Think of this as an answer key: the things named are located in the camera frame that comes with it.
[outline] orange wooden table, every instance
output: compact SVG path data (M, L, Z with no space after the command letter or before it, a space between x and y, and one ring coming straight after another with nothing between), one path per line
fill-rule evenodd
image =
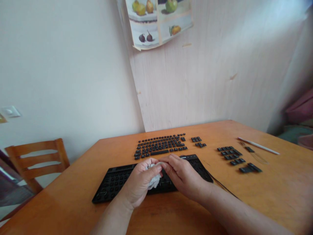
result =
M296 234L303 234L311 224L313 152L229 120L101 139L0 228L0 234L88 234L108 205L91 203L107 170L136 163L138 140L178 133L186 133L188 150L177 153L197 154L204 167L243 202ZM195 136L200 136L207 147L196 147L191 141ZM280 155L251 146L270 163L260 164L237 142L237 137ZM242 164L231 166L216 151L224 146L235 147L263 172L241 174L238 168ZM127 233L226 232L203 207L173 192L147 196L134 211Z

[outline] person's left hand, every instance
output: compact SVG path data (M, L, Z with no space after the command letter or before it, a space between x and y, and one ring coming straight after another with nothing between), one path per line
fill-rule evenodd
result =
M146 170L146 166L149 164L157 164L159 161L154 158L148 158L143 162L140 162L135 166L128 180L124 184L123 188L117 194L120 200L133 210L140 206L142 201L147 195L149 182L152 178L161 173L162 165L153 166Z

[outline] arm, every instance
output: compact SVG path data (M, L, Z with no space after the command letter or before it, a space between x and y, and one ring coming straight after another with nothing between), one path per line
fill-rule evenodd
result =
M145 170L149 164L159 161L154 158L138 163L123 188L108 205L91 234L126 234L133 210L140 206L147 195L151 179L160 174L161 165Z
M218 186L206 182L190 163L171 154L160 159L176 188L206 208L229 234L292 234Z

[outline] white wall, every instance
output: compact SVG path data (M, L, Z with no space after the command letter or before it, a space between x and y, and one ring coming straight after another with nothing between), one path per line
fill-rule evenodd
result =
M0 0L0 148L63 138L70 162L144 131L115 1Z

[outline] chair backrest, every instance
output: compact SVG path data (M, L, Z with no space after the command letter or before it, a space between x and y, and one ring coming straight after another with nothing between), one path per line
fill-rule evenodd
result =
M35 157L21 158L22 155L26 155L31 152L49 149L57 150L58 152ZM5 148L5 150L19 174L24 178L35 194L38 194L43 189L35 180L35 177L51 173L61 173L69 167L69 161L64 148L63 140L61 138L54 141L43 141L19 146L10 146ZM28 169L28 167L38 163L53 161L60 162L60 164Z

